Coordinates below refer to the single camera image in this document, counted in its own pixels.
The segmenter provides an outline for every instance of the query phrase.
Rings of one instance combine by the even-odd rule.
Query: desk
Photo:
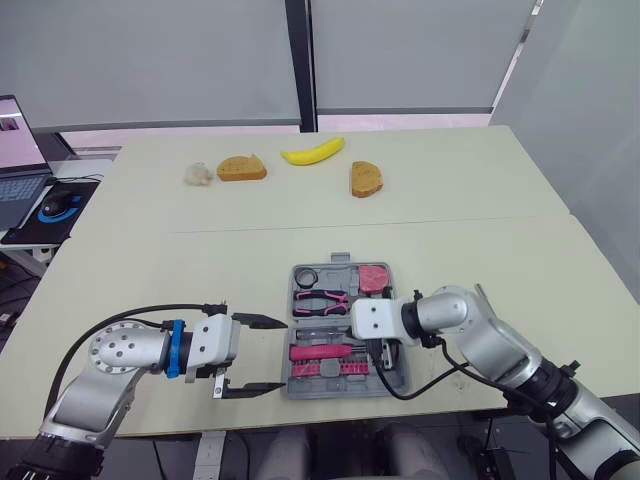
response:
[[[567,215],[568,210],[507,127],[343,134],[346,146],[296,167],[280,150],[333,135],[163,136],[135,140],[75,225],[73,235],[201,232]],[[262,181],[209,187],[183,182],[189,164],[215,171],[232,155],[257,154]],[[383,189],[351,196],[355,160],[380,166]]]
[[[111,167],[112,161],[108,159],[92,159],[92,160],[64,160],[61,162],[49,162],[49,166],[53,171],[53,175],[58,178],[74,178],[83,177],[91,174],[104,175]],[[46,187],[38,199],[34,202],[33,207],[25,218],[28,218],[44,199],[45,195],[51,190]],[[4,237],[7,230],[0,230],[0,238]],[[25,250],[55,248],[58,244],[9,244],[0,243],[0,252],[11,258],[14,262],[22,265],[34,275],[41,277],[44,275],[46,265],[29,255]]]
[[[138,233],[102,242],[74,236],[60,248],[0,357],[0,435],[31,437],[63,353],[89,326],[128,308],[218,302],[230,312],[287,319],[297,263],[385,261],[398,293],[480,282],[498,314],[557,364],[578,359],[597,395],[640,390],[638,305],[581,225],[569,215],[482,221],[200,233]],[[171,314],[148,318],[167,319]],[[197,313],[186,312],[191,326]],[[232,385],[280,378],[284,332],[243,328]],[[86,362],[80,350],[67,380]],[[446,368],[438,351],[408,352],[412,386]],[[609,365],[616,366],[612,375]],[[398,416],[504,406],[500,394],[452,376],[408,402],[392,398],[288,400],[280,391],[212,400],[212,382],[145,376],[120,434],[156,434]]]

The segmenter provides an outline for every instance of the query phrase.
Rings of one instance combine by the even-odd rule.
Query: gray tool box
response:
[[[393,296],[386,263],[351,263],[348,253],[334,253],[331,263],[296,265],[289,281],[294,326],[289,327],[282,367],[286,395],[292,399],[389,395],[365,342],[351,336],[349,302]],[[388,382],[398,393],[406,393],[403,346],[385,341],[382,347]]]

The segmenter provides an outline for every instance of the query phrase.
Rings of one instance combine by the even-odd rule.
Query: gray roller shade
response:
[[[35,129],[299,121],[282,0],[2,2],[0,46]]]
[[[318,112],[488,112],[532,7],[312,0]]]

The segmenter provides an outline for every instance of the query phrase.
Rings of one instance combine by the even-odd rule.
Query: toast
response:
[[[262,160],[255,154],[250,157],[229,157],[216,170],[220,180],[235,182],[239,180],[260,180],[267,176]]]
[[[351,195],[358,198],[373,195],[382,188],[380,169],[369,162],[353,162],[351,165]]]

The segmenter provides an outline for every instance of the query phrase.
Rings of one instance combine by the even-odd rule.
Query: pink pliers handle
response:
[[[293,294],[294,300],[305,300],[308,298],[321,298],[333,300],[335,305],[326,308],[311,310],[308,308],[294,308],[294,317],[326,317],[327,315],[346,315],[349,312],[349,295],[342,290],[305,290]]]

